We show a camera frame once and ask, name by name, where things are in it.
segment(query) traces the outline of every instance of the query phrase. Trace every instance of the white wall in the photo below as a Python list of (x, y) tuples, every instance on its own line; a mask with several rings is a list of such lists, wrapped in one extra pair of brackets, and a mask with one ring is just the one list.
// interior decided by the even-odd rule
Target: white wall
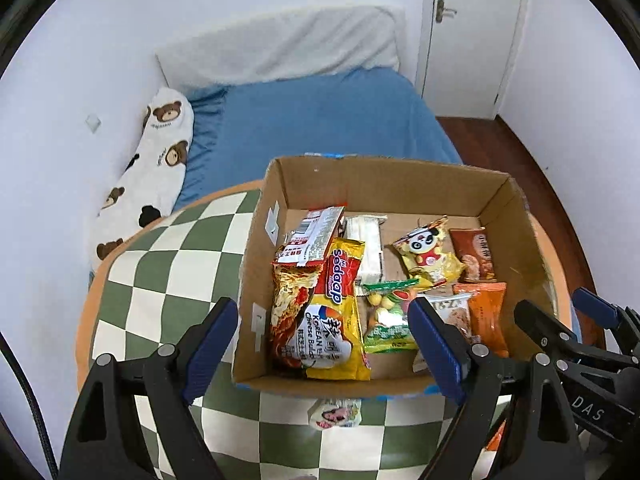
[[(237, 16), (348, 0), (57, 0), (0, 79), (0, 330), (44, 412), (56, 454), (76, 400), (74, 345), (89, 270), (86, 234), (128, 162), (163, 83), (154, 47)], [(406, 9), (415, 73), (422, 0)], [(102, 126), (84, 125), (96, 113)], [(0, 362), (0, 412), (40, 471), (28, 407)]]
[(589, 0), (529, 0), (499, 113), (556, 190), (598, 293), (640, 306), (640, 71)]

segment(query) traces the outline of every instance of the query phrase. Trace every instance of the blue bedsheet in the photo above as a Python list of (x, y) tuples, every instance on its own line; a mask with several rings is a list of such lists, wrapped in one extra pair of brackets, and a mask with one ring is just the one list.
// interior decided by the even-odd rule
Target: blue bedsheet
[(188, 96), (193, 141), (174, 210), (257, 180), (269, 161), (303, 153), (357, 153), (461, 164), (411, 83), (389, 68), (240, 86)]

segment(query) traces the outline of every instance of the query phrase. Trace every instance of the cardboard box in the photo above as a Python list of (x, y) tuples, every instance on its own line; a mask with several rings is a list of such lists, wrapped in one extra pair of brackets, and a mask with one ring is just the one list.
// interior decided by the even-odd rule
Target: cardboard box
[[(271, 261), (286, 232), (308, 209), (346, 203), (347, 214), (386, 214), (388, 245), (446, 214), (449, 228), (484, 226), (500, 281), (507, 283), (502, 329), (512, 356), (528, 359), (537, 347), (516, 327), (513, 308), (523, 299), (553, 314), (548, 278), (529, 221), (526, 200), (506, 173), (421, 160), (347, 156), (292, 156), (272, 160), (255, 209), (241, 270), (242, 323), (233, 377), (245, 386), (299, 397), (359, 398), (423, 392), (434, 383), (414, 374), (413, 351), (370, 354), (370, 381), (319, 381), (276, 376), (268, 360), (273, 278)], [(450, 238), (447, 238), (451, 250)], [(406, 274), (398, 254), (385, 247), (388, 280)], [(366, 324), (366, 307), (361, 318)]]

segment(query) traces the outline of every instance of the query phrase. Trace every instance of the wooden floor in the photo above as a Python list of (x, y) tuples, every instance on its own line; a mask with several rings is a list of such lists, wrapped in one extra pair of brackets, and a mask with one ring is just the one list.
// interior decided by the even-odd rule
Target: wooden floor
[[(591, 272), (574, 228), (551, 184), (518, 137), (504, 121), (439, 118), (465, 164), (505, 171), (513, 176), (558, 252), (569, 291), (595, 290)], [(602, 329), (578, 313), (583, 341), (604, 348)]]

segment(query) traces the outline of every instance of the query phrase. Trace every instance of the green and white checkered fabric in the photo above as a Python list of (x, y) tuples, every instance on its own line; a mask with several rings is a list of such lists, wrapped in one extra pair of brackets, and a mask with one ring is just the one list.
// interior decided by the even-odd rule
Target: green and white checkered fabric
[[(176, 343), (221, 296), (238, 298), (239, 267), (259, 190), (187, 208), (135, 240), (105, 282), (91, 356), (147, 357)], [(448, 427), (441, 395), (365, 399), (357, 428), (308, 425), (314, 399), (238, 388), (228, 349), (204, 397), (190, 407), (228, 480), (415, 480)], [(146, 397), (136, 398), (158, 478), (173, 478)]]

